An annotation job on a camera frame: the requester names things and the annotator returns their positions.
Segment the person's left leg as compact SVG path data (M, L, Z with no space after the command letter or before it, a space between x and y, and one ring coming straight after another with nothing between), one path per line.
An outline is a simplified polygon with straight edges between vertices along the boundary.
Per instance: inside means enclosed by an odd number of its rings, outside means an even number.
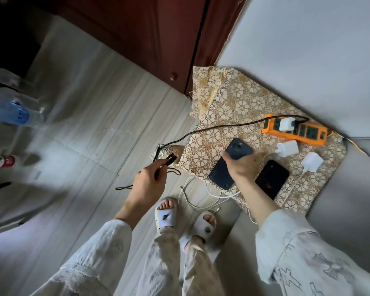
M140 276L136 296L179 296L179 237L172 226L158 230Z

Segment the bottle with red label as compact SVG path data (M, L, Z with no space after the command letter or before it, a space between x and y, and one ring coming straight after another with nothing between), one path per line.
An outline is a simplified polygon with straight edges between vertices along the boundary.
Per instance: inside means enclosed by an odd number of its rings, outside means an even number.
M12 168L15 166L17 157L13 155L0 155L0 169Z

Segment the person's slipper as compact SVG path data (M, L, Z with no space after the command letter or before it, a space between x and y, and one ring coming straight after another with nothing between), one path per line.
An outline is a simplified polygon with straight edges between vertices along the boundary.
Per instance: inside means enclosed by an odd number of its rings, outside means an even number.
M155 206L154 217L158 234L176 234L178 204L171 197L164 198Z
M192 227L184 232L179 242L183 251L186 251L193 237L201 239L202 243L208 242L217 226L216 216L210 212L202 212L193 223Z

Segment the dark red wooden door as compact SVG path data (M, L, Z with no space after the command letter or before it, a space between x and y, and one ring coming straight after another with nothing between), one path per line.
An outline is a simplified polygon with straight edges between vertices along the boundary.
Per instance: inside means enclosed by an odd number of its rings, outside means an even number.
M55 1L59 15L183 94L191 90L194 66L215 64L246 2Z

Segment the person's left forearm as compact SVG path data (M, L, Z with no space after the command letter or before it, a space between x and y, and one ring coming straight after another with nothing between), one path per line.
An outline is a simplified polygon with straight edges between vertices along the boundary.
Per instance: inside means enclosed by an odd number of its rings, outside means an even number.
M122 277L132 230L151 208L127 200L59 270L30 296L113 296Z

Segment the person's left hand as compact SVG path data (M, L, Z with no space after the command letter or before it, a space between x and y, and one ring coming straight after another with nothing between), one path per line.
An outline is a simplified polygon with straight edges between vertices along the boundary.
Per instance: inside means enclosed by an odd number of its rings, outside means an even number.
M132 209L146 212L160 199L167 183L168 167L164 166L165 162L166 159L157 159L138 172L126 201ZM155 180L154 173L159 167L159 178Z

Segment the person's left slipper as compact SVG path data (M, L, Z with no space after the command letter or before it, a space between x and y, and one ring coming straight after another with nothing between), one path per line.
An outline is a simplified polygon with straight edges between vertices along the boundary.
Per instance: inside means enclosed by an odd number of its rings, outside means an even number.
M155 206L154 217L158 234L176 234L178 204L171 197L164 198Z

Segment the black smartphone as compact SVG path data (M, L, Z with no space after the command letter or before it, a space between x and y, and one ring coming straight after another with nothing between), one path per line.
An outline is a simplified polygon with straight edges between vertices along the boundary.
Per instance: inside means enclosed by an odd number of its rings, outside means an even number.
M255 179L255 183L269 198L275 200L290 173L275 160L268 160Z

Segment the person's right slipper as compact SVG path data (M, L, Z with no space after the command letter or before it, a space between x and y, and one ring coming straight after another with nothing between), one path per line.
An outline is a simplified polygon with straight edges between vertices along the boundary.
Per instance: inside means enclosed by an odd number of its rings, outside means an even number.
M183 251L186 251L193 237L201 239L202 243L208 242L217 226L216 216L210 212L202 212L193 223L192 227L184 232L179 242Z

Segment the person's right forearm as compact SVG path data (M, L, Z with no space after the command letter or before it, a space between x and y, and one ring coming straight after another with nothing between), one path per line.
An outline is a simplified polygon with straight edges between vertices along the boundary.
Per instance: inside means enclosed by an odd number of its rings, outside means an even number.
M280 209L253 180L237 179L256 233L258 274L283 296L370 296L370 273L326 243L301 212Z

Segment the orange power strip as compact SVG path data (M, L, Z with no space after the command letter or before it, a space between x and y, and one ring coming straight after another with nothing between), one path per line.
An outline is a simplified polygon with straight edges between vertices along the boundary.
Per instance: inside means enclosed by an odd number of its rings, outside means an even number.
M272 114L267 114L266 120L262 125L261 133L277 136L283 141L296 140L312 146L326 145L328 129L325 126L310 123L305 117L293 117L296 119L294 130L291 132L280 132L280 120L288 117L290 116L273 116Z

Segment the dark blue smartphone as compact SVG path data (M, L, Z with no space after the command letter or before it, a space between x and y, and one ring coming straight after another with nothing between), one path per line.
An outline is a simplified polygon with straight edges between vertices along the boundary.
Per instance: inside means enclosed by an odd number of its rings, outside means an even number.
M234 138L225 150L233 160L253 154L253 149L239 138ZM228 191L234 185L234 180L229 174L226 161L220 157L212 168L209 179L224 191Z

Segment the clear bottle with blue label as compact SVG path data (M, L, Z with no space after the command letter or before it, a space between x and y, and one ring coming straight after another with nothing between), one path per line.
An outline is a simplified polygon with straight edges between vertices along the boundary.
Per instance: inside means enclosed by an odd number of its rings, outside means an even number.
M42 113L0 99L0 122L24 127L38 127L44 121Z

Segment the person's right leg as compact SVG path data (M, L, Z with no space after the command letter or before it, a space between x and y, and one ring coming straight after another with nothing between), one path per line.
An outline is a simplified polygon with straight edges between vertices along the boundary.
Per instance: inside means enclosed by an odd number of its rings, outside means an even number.
M186 246L182 296L225 296L217 269L201 237L192 236Z

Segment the person's right hand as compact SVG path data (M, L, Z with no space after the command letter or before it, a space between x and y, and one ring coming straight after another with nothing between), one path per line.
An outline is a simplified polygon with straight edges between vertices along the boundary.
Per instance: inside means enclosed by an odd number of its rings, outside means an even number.
M263 163L263 156L260 154L246 155L235 161L235 172L229 173L236 184L244 181L253 181L260 171Z

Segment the person's leg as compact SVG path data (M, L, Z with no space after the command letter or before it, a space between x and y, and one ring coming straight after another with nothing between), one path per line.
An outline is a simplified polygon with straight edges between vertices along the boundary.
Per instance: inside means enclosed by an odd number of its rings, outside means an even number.
M186 246L182 296L225 296L217 269L201 237L192 236Z
M140 276L136 296L179 296L179 237L172 226L158 230Z

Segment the white charger plug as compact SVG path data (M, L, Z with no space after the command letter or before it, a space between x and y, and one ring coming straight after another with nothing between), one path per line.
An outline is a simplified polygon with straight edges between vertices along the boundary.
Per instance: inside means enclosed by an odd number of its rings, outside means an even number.
M294 130L296 124L296 119L293 117L283 118L279 123L280 132L291 132Z
M291 157L299 154L299 148L296 140L288 140L282 143L278 143L275 153L282 157Z
M319 167L323 164L324 159L315 152L309 152L304 159L301 161L303 166L303 173L306 172L317 172Z

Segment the gold floral cloth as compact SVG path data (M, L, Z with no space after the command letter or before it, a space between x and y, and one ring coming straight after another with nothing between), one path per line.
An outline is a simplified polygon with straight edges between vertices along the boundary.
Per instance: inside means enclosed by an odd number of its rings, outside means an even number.
M193 67L193 96L190 115L198 120L195 130L218 125L244 124L260 120L267 114L305 116L300 109L264 88L238 70L228 67ZM250 212L242 194L236 195L235 185L224 191L209 179L212 168L222 152L234 138L249 145L256 154L262 155L263 165L272 159L286 168L290 175L275 198L282 209L307 213L325 184L343 161L347 149L343 138L337 134L327 137L324 146L312 146L298 142L299 154L282 158L275 153L278 143L285 142L277 136L262 134L263 123L241 127L222 127L192 134L185 146L176 142L160 149L158 158L169 154L177 156L173 167L212 185ZM317 172L303 173L301 161L309 152L324 159Z

